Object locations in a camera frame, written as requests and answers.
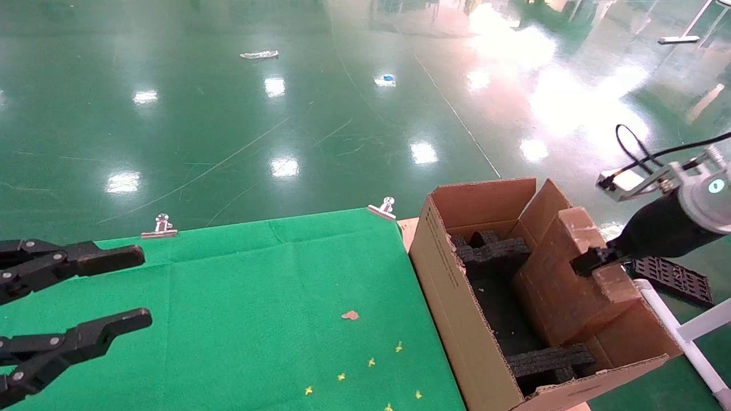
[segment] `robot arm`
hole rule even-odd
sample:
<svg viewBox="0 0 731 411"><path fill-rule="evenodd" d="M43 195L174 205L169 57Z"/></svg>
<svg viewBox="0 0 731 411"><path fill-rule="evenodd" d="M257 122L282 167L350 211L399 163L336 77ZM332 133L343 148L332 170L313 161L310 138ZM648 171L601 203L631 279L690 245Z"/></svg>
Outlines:
<svg viewBox="0 0 731 411"><path fill-rule="evenodd" d="M657 190L662 196L642 207L606 249L589 249L572 260L580 276L647 256L680 257L731 234L731 170L714 146L696 159L671 162L644 179L632 171L618 175L607 171L597 185L617 201Z"/></svg>

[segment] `black cable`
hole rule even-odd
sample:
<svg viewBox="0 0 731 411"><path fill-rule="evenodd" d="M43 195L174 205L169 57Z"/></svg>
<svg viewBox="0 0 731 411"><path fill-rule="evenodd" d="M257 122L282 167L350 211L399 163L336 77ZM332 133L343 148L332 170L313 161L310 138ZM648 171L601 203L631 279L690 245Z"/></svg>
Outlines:
<svg viewBox="0 0 731 411"><path fill-rule="evenodd" d="M632 137L635 138L635 141L637 141L637 145L640 147L640 150L642 150L642 152L645 153L645 155L650 159L650 161L652 161L657 167L665 166L664 164L662 164L662 162L660 162L658 159L655 158L655 155L652 154L647 149L647 147L645 147L645 144L643 144L643 142L640 141L640 139L637 137L637 135L632 130L630 130L629 127L625 126L624 124L617 124L617 127L614 129L615 134L617 134L617 139L619 139L619 127L624 127L625 129L627 129L629 134L631 134Z"/></svg>
<svg viewBox="0 0 731 411"><path fill-rule="evenodd" d="M650 151L647 149L647 147L645 147L645 145L642 143L642 141L640 141L640 139L637 137L637 135L629 127L625 126L624 124L617 124L617 127L614 128L614 135L617 137L617 143L619 143L619 146L622 148L622 151L624 151L624 153L630 159L633 159L637 163L637 165L639 165L645 171L645 173L651 175L653 171L650 169L650 167L644 165L643 164L644 162L640 162L640 160L637 157L635 157L634 154L632 154L627 149L627 147L624 146L624 143L622 143L622 139L619 138L619 129L620 129L620 127L624 127L629 132L629 134L631 134L632 137L635 138L635 141L637 142L637 145L640 147L640 150L642 150L643 153L645 153L646 156L650 157L650 160L655 165L657 165L658 167L664 166L664 164L662 164L661 162L657 161L657 159L655 159L655 156L652 155L652 153L650 153Z"/></svg>
<svg viewBox="0 0 731 411"><path fill-rule="evenodd" d="M657 153L655 153L653 155L655 157L660 157L660 156L664 156L665 154L675 153L676 151L682 151L682 150L687 150L689 148L696 148L696 147L700 147L700 146L707 146L708 144L719 143L723 140L728 140L729 138L731 138L731 132L725 132L724 134L722 134L718 137L709 138L708 140L699 141L697 143L689 143L689 144L683 144L682 146L666 148L665 150L658 151ZM626 166L620 168L619 170L615 171L614 174L612 174L611 176L605 178L604 180L601 180L599 182L599 186L604 189L609 188L610 185L612 184L612 181L614 181L614 178L616 176L619 176L620 174L624 173L625 171L629 170L630 168L633 168L635 166L638 166L640 164L647 162L650 159L650 157L651 156L647 156L644 159L635 161L630 165L626 165Z"/></svg>

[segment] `white pipe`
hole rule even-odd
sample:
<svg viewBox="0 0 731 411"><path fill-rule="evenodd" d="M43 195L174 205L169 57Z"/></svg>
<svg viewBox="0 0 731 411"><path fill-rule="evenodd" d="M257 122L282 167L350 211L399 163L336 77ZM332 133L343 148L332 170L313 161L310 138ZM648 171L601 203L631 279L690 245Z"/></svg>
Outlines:
<svg viewBox="0 0 731 411"><path fill-rule="evenodd" d="M713 369L713 366L708 362L703 353L698 350L695 343L693 341L686 341L678 334L678 328L681 326L680 323L673 313L670 312L670 309L667 308L665 302L657 295L650 282L644 279L636 279L635 284L640 288L640 292L645 297L645 300L647 300L648 304L655 311L655 314L657 314L657 317L659 317L660 321L665 325L665 328L670 332L670 335L673 336L673 339L678 343L701 378L703 378L705 384L711 389L711 392L713 392L713 395L724 411L731 411L731 390L729 390L716 370Z"/></svg>
<svg viewBox="0 0 731 411"><path fill-rule="evenodd" d="M686 341L693 341L728 323L731 323L731 300L726 300L681 325L678 334Z"/></svg>

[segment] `floor line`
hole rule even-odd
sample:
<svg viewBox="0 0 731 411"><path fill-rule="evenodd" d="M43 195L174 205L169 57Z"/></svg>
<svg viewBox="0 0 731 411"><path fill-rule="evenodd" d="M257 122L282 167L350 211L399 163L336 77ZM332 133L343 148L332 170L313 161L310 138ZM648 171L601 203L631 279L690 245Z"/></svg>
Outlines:
<svg viewBox="0 0 731 411"><path fill-rule="evenodd" d="M214 165L213 167L211 167L211 168L207 169L206 171L204 171L204 172L203 172L202 174L200 174L200 175L199 175L198 177L196 177L196 178L193 178L193 179L192 179L191 181L188 181L188 182L186 182L185 184L183 184L182 186L178 187L177 189L174 189L173 191L171 191L171 192L169 192L169 193L167 193L167 194L165 194L165 195L161 195L160 197L156 198L155 200L152 200L152 201L148 201L147 203L145 203L145 204L142 204L142 205L140 205L139 207L135 207L135 208L133 208L132 210L128 210L128 211L125 211L125 212L123 212L122 214L119 214L119 215L117 215L117 216L114 216L114 217L110 217L110 218L108 218L108 219L103 219L103 220L101 220L101 221L97 222L97 224L101 224L101 223L103 223L103 222L107 222L107 221L110 221L110 220L114 220L114 219L117 219L117 218L119 218L119 217L121 217L121 216L126 216L127 214L130 214L130 213L134 213L135 211L137 211L137 210L140 210L141 208L145 208L145 207L149 206L149 205L150 205L150 204L152 204L152 203L156 203L156 202L158 202L158 201L162 200L163 198L166 198L167 196L169 196L169 195L171 195L171 194L173 194L173 193L175 193L175 192L178 192L178 191L180 191L180 190L184 189L184 188L185 188L186 186L188 186L188 185L189 185L190 183L192 183L193 181L196 181L196 180L198 180L199 178L202 178L202 177L203 177L203 176L205 176L206 174L210 173L211 171L215 170L216 168L218 168L219 166L221 166L221 165L222 165L222 164L224 164L225 162L227 162L227 161L229 161L230 159L232 159L232 158L233 158L233 157L234 157L234 156L235 156L236 154L239 154L240 152L242 152L242 151L244 151L244 150L245 150L246 148L248 148L248 147L249 147L250 145L252 145L252 144L256 143L256 142L257 142L257 141L259 141L259 140L261 140L261 139L262 139L262 138L263 138L264 136L266 136L267 134L269 134L269 133L271 133L272 131L274 131L274 129L276 129L277 127L281 126L281 125L282 125L282 124L284 124L285 122L287 122L287 120L289 120L289 117L285 118L284 120L282 120L281 122L279 122L279 124L275 125L274 127L270 128L269 130L267 130L267 131L266 131L266 132L265 132L264 134L262 134L262 135L260 135L259 137L255 138L255 139L254 139L253 141L251 141L251 142L250 142L249 144L246 144L246 145L245 145L244 147L241 147L241 148L239 148L239 149L238 149L238 150L237 150L237 151L236 151L236 152L235 152L234 154L231 154L230 156L228 156L228 157L226 157L225 159L221 160L220 162L218 162L218 163L217 163L216 165Z"/></svg>
<svg viewBox="0 0 731 411"><path fill-rule="evenodd" d="M429 79L431 79L431 83L434 84L434 88L436 88L436 90L439 92L439 94L441 94L442 99L444 99L444 101L447 102L447 105L450 106L450 109L452 110L452 113L455 114L455 117L457 117L457 119L459 120L460 124L462 124L462 127L464 127L464 130L467 132L467 134L469 134L469 137L472 138L472 141L477 146L477 148L480 150L480 153L482 153L482 155L488 161L488 163L490 164L490 167L492 167L492 169L495 172L495 174L498 175L498 178L502 178L502 176L500 176L500 172L498 171L498 169L495 168L495 165L493 164L493 162L490 161L490 157L488 157L488 155L485 153L485 150L483 150L482 149L482 146L477 142L477 139L474 138L474 135L472 134L472 132L469 131L469 129L467 128L467 125L464 124L464 121L462 121L462 118L459 116L459 114L457 114L457 110L455 110L455 108L452 106L452 103L450 103L450 101L447 99L447 96L445 96L444 93L442 93L442 90L436 84L436 81L434 81L434 78L431 77L431 74L429 74L429 70L427 70L426 67L424 67L424 63L422 63L421 62L421 59L419 59L419 56L416 54L416 51L414 50L414 48L411 46L411 43L409 43L409 41L401 33L401 30L399 30L398 27L396 27L395 24L393 25L393 27L396 29L396 32L398 32L398 34L401 35L401 38L404 39L404 42L406 43L406 45L409 46L409 49L412 51L412 54L414 55L414 58L416 59L416 61L419 62L419 65L421 66L421 68L424 69L424 72L426 73L426 75L429 76Z"/></svg>
<svg viewBox="0 0 731 411"><path fill-rule="evenodd" d="M242 192L240 192L236 197L233 198L233 200L229 201L228 204L224 205L224 207L222 209L220 209L219 212L216 213L216 215L214 215L213 217L211 217L211 220L205 226L208 227L209 225L211 225L211 223L216 219L216 217L219 216L220 213L224 212L224 210L226 208L228 208L230 205L232 205L234 203L234 201L238 200L239 197L241 197L242 195L246 194L250 189L253 189L256 186L257 186L257 183L254 183L253 186L250 186L248 189L245 189Z"/></svg>

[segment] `led light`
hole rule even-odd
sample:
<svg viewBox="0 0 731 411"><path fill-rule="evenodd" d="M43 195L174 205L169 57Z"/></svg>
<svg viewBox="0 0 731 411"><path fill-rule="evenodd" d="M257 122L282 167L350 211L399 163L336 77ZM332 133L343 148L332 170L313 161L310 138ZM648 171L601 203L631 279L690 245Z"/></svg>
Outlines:
<svg viewBox="0 0 731 411"><path fill-rule="evenodd" d="M148 104L157 101L157 90L139 91L135 94L135 98L132 99L135 104Z"/></svg>
<svg viewBox="0 0 731 411"><path fill-rule="evenodd" d="M721 192L721 190L726 187L726 181L721 180L720 178L713 180L711 184L708 185L708 191L711 194L716 194L717 192Z"/></svg>
<svg viewBox="0 0 731 411"><path fill-rule="evenodd" d="M541 140L523 140L520 143L520 150L523 152L523 157L530 162L548 157L548 148Z"/></svg>
<svg viewBox="0 0 731 411"><path fill-rule="evenodd" d="M475 70L467 73L467 80L469 80L468 89L470 91L480 90L490 84L490 76L483 70Z"/></svg>
<svg viewBox="0 0 731 411"><path fill-rule="evenodd" d="M105 191L113 194L136 192L139 185L140 174L137 171L125 171L109 177Z"/></svg>
<svg viewBox="0 0 731 411"><path fill-rule="evenodd" d="M274 97L284 96L287 87L284 84L284 79L281 77L269 77L264 79L264 91L267 93L267 97L270 99Z"/></svg>
<svg viewBox="0 0 731 411"><path fill-rule="evenodd" d="M300 173L300 165L292 157L272 159L270 165L272 168L272 176L274 177L290 177Z"/></svg>
<svg viewBox="0 0 731 411"><path fill-rule="evenodd" d="M439 158L436 156L436 151L429 143L415 143L411 144L412 157L414 158L415 164L428 164L430 162L436 162Z"/></svg>

